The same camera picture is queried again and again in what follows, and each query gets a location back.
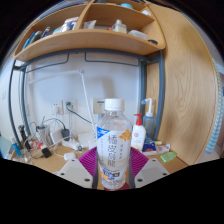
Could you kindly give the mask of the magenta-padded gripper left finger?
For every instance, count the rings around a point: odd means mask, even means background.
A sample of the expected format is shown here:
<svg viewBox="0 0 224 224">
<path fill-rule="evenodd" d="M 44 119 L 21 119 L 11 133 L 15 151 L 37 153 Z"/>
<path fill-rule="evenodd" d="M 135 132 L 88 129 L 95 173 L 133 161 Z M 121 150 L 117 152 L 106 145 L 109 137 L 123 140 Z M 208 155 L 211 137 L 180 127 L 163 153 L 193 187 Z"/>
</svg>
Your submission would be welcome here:
<svg viewBox="0 0 224 224">
<path fill-rule="evenodd" d="M 81 187 L 96 189 L 98 185 L 97 148 L 92 148 L 79 159 L 69 160 L 57 175 Z"/>
</svg>

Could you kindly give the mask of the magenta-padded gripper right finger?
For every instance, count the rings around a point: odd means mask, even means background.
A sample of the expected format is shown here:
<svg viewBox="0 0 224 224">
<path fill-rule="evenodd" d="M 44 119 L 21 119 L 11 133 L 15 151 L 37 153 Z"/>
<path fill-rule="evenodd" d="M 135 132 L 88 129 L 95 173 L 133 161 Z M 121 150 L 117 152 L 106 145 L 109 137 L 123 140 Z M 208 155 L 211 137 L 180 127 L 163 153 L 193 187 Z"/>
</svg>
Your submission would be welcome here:
<svg viewBox="0 0 224 224">
<path fill-rule="evenodd" d="M 148 159 L 138 150 L 131 149 L 128 177 L 131 189 L 146 186 L 168 175 L 169 172 L 156 158 Z"/>
</svg>

